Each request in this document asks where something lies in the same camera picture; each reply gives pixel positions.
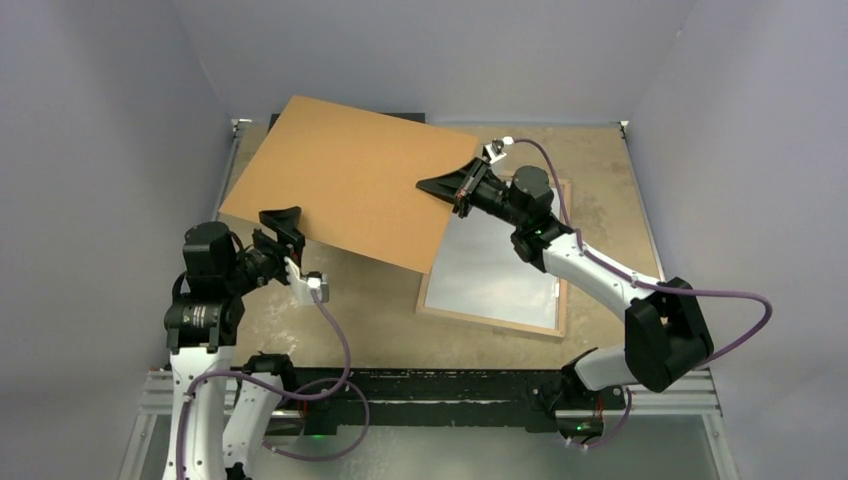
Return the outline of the large printed photo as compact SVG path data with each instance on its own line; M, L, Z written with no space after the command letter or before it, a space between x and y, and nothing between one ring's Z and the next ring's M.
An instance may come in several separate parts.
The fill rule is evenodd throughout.
M515 334L565 336L567 283L524 263L509 224L474 210L453 216L422 278L416 311Z

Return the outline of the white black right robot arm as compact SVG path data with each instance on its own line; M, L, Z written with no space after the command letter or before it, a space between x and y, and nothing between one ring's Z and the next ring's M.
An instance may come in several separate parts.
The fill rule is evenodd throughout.
M579 288L622 321L621 346L591 349L562 368L561 392L569 404L584 407L608 387L641 385L661 393L713 354L690 284L643 276L591 247L564 212L554 212L564 196L543 169L522 166L504 180L475 158L416 187L450 204L460 218L480 210L511 225L510 240L523 262Z

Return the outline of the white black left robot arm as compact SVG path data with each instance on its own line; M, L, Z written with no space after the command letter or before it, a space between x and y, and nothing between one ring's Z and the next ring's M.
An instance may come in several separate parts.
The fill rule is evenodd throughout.
M164 316L173 382L166 479L248 479L275 409L297 399L286 354L259 353L232 366L244 296L278 280L293 284L305 237L301 210L260 212L253 244L221 221L186 231L184 270Z

